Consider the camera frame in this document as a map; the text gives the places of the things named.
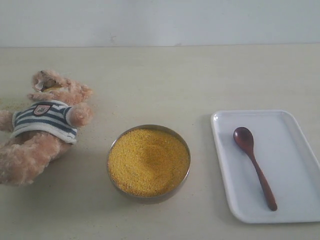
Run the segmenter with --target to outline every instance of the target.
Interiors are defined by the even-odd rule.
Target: badge on shirt
[[[33,110],[33,114],[36,116],[41,116],[49,111],[51,105],[37,105],[36,108]]]

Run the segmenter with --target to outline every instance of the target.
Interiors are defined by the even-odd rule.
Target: table
[[[0,186],[2,238],[318,240],[319,223],[250,225],[233,217],[210,115],[289,111],[320,158],[319,63],[320,44],[0,48],[0,109],[26,106],[32,75],[54,69],[94,89],[95,112],[77,145],[34,184]],[[156,204],[123,197],[106,173],[114,139],[141,124],[180,133],[192,155],[183,187]]]

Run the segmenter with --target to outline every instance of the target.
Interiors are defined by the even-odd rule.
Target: wooden spoon
[[[236,130],[234,130],[233,139],[236,142],[236,144],[251,159],[251,162],[255,168],[256,174],[258,175],[266,203],[271,211],[276,211],[278,209],[278,206],[277,206],[275,197],[271,191],[271,188],[266,180],[265,175],[263,174],[255,158],[254,137],[252,133],[246,127],[241,126],[241,127],[238,127]]]

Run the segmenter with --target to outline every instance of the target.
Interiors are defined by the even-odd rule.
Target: striped shirt
[[[69,121],[71,106],[57,100],[40,101],[24,111],[16,111],[12,117],[11,138],[29,131],[45,131],[66,143],[76,143],[77,128]]]

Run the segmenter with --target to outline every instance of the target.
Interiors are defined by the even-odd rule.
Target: yellow powder
[[[174,136],[159,130],[137,129],[113,146],[108,168],[121,190],[139,197],[155,197],[179,185],[189,163],[186,147]]]

